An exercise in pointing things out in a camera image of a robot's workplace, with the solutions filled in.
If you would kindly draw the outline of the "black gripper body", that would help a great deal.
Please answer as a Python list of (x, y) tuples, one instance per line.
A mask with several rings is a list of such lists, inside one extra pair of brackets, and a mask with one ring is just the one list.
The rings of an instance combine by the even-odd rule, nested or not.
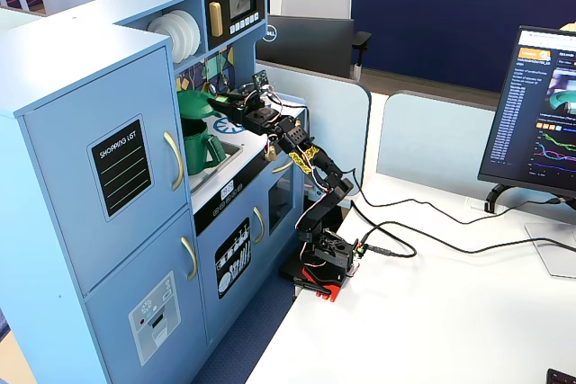
[(273, 108), (266, 107), (261, 93), (252, 91), (240, 106), (240, 125), (257, 135), (267, 135), (275, 127), (275, 122), (281, 113)]

